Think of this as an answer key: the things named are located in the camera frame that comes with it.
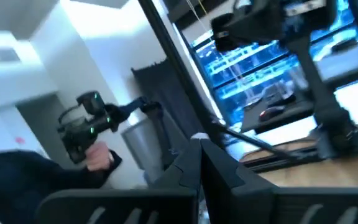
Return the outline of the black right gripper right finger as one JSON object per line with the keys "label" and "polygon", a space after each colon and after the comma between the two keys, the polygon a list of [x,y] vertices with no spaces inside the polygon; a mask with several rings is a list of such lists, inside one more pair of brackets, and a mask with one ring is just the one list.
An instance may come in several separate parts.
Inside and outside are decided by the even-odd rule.
{"label": "black right gripper right finger", "polygon": [[210,140],[201,148],[211,224],[358,224],[358,188],[279,187]]}

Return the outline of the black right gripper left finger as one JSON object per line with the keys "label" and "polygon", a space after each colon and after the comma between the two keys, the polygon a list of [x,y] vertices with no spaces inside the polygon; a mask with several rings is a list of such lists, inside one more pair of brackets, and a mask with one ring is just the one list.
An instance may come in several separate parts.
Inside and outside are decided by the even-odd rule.
{"label": "black right gripper left finger", "polygon": [[201,145],[187,149],[147,189],[70,189],[49,195],[36,224],[198,224]]}

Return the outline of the grey metal bin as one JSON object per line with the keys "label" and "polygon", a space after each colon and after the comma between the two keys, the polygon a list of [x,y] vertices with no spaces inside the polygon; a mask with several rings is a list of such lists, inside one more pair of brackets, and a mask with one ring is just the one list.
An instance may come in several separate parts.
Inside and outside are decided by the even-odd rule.
{"label": "grey metal bin", "polygon": [[144,119],[121,133],[134,160],[148,184],[163,174],[162,153],[157,133],[151,120]]}

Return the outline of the black computer mouse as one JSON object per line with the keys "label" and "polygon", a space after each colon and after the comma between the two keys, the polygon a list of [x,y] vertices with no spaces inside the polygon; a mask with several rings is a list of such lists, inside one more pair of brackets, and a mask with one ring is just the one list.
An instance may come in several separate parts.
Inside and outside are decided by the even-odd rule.
{"label": "black computer mouse", "polygon": [[267,109],[263,110],[259,114],[259,122],[264,122],[282,114],[285,111],[285,106],[272,106],[268,107]]}

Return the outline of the person's hand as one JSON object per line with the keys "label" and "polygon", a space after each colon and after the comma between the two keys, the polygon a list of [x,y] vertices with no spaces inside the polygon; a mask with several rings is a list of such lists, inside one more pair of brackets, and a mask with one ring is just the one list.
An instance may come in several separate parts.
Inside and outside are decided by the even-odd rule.
{"label": "person's hand", "polygon": [[114,162],[114,158],[105,142],[92,144],[85,151],[85,164],[89,171],[107,170]]}

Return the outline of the dark fabric partition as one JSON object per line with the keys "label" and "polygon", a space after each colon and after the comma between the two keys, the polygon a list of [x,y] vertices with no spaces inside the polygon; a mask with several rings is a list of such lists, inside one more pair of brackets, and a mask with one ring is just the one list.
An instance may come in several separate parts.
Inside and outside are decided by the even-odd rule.
{"label": "dark fabric partition", "polygon": [[192,135],[203,128],[171,63],[166,59],[131,72],[142,94],[163,106],[173,148],[186,148]]}

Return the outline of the blue-lit computer monitor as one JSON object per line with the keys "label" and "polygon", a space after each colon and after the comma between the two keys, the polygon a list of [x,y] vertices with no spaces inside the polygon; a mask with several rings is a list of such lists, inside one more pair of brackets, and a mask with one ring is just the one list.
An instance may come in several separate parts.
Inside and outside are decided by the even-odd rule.
{"label": "blue-lit computer monitor", "polygon": [[[311,34],[310,54],[314,61],[329,55],[332,47],[340,41],[353,37],[358,40],[349,0],[336,1],[337,18],[334,24]],[[202,22],[201,26],[204,33],[191,39],[191,49],[203,69],[203,78],[218,101],[225,122],[239,124],[244,117],[247,99],[261,94],[263,88],[277,81],[289,82],[288,71],[298,66],[298,60],[294,55],[289,56],[276,41],[262,46],[239,47],[221,54],[216,50],[208,23]]]}

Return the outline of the person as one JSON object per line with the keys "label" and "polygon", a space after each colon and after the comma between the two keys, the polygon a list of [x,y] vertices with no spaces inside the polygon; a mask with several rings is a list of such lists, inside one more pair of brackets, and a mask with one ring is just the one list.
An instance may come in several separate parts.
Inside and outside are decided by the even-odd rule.
{"label": "person", "polygon": [[122,159],[114,152],[107,169],[64,169],[36,152],[0,152],[0,223],[34,224],[35,211],[48,195],[67,189],[98,189]]}

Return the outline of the small black desk object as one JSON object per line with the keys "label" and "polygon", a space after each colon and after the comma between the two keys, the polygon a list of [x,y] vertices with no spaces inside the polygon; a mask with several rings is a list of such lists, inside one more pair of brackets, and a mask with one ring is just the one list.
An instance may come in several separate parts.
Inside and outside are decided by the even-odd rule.
{"label": "small black desk object", "polygon": [[342,40],[331,47],[331,52],[340,52],[352,48],[358,44],[355,37]]}

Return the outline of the black aluminium table frame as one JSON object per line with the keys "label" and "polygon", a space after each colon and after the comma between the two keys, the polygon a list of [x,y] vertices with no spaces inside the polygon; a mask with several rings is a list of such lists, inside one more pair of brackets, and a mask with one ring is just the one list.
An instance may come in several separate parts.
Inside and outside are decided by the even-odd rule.
{"label": "black aluminium table frame", "polygon": [[[138,2],[152,29],[154,30],[160,45],[167,55],[167,58],[173,66],[173,69],[176,71],[182,88],[190,99],[190,103],[195,110],[198,119],[201,121],[202,127],[211,136],[214,143],[221,145],[222,141],[220,134],[228,133],[245,142],[259,146],[261,149],[270,152],[271,155],[269,157],[254,159],[243,163],[244,166],[256,173],[268,172],[327,160],[319,157],[316,144],[315,146],[305,147],[295,151],[279,151],[276,150],[273,146],[264,143],[263,141],[258,141],[243,134],[231,131],[230,129],[225,128],[219,122],[214,121],[207,107],[204,105],[199,93],[197,92],[196,87],[191,80],[190,74],[188,73],[188,70],[183,63],[183,60],[181,59],[180,54],[178,53],[178,50],[175,47],[173,40],[168,33],[167,28],[165,27],[165,24],[163,23],[162,18],[155,8],[154,3],[152,0],[138,0]],[[332,159],[353,156],[358,156],[358,154],[335,157]]]}

